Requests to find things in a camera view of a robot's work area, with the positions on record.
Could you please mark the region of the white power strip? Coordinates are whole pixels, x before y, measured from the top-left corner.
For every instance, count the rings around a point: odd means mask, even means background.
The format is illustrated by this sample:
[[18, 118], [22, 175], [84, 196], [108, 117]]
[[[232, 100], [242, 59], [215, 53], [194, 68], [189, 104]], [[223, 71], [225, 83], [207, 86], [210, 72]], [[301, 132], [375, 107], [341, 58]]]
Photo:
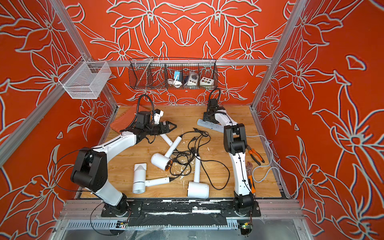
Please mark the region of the white power strip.
[[206, 121], [203, 121], [202, 119], [198, 119], [197, 125], [210, 130], [214, 130], [216, 132], [220, 132], [220, 133], [224, 132], [224, 127], [222, 125], [206, 122]]

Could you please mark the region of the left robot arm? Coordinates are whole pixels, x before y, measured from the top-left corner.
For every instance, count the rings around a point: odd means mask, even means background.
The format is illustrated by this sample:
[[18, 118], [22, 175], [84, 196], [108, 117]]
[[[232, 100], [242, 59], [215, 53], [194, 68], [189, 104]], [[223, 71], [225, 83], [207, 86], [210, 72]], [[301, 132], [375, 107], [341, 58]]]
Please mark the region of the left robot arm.
[[102, 145], [80, 150], [72, 170], [71, 182], [90, 190], [108, 206], [124, 212], [128, 207], [127, 196], [109, 182], [109, 161], [147, 136], [168, 134], [176, 128], [177, 125], [169, 121], [158, 124], [138, 123]]

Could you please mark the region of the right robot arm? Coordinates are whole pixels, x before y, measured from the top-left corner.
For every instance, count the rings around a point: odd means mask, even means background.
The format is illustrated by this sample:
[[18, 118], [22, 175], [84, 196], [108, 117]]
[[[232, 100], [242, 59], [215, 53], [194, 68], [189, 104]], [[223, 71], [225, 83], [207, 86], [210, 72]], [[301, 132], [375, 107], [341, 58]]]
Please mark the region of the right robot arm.
[[237, 123], [227, 113], [224, 107], [219, 106], [216, 99], [208, 100], [207, 110], [203, 120], [223, 126], [224, 149], [231, 158], [234, 179], [234, 208], [240, 211], [254, 205], [252, 193], [246, 172], [247, 137], [244, 124]]

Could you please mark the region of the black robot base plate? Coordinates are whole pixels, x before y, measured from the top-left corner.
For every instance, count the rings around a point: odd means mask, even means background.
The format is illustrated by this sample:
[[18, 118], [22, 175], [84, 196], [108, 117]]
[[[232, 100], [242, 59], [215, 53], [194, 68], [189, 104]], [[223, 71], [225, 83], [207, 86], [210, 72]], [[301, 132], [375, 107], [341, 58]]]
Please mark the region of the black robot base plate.
[[156, 199], [138, 198], [127, 200], [129, 210], [123, 217], [140, 217], [152, 215], [181, 215], [181, 214], [216, 214], [222, 217], [260, 217], [258, 202], [252, 207], [235, 209], [232, 198], [213, 199]]

